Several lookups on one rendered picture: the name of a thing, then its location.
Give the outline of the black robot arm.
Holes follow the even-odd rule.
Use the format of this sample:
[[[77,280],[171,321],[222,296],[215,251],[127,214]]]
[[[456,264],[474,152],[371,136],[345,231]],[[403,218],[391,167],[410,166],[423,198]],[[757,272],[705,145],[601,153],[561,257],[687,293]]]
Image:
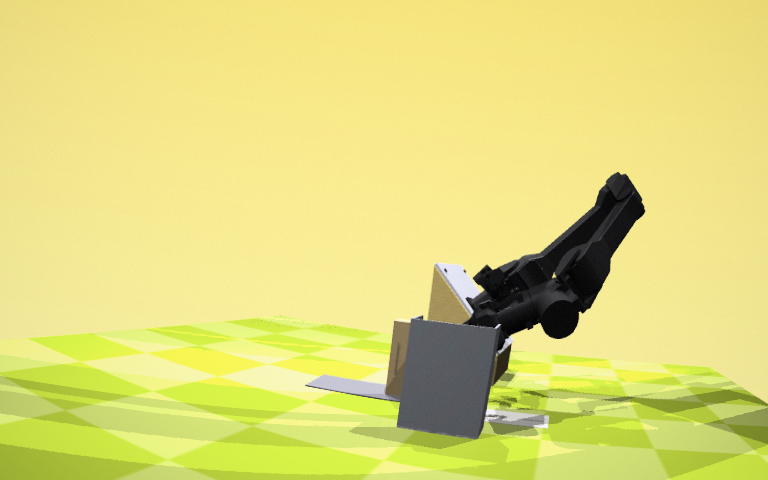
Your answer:
[[[570,336],[579,312],[591,309],[602,289],[614,252],[645,214],[642,200],[627,174],[616,172],[599,190],[595,205],[541,252],[493,270],[485,264],[472,278],[484,291],[466,301],[473,311],[476,306],[482,310],[479,303],[487,300],[495,309],[527,290],[545,334]]]

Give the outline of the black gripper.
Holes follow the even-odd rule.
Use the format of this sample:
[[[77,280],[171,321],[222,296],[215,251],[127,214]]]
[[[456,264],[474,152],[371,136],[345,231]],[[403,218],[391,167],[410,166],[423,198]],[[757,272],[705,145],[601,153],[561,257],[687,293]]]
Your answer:
[[[491,328],[501,324],[497,351],[502,350],[505,339],[509,338],[509,336],[526,328],[530,330],[534,328],[534,325],[538,324],[538,319],[527,290],[516,294],[495,309],[492,307],[490,300],[479,303],[479,307],[482,310],[479,310],[476,306],[471,318],[463,324]]]

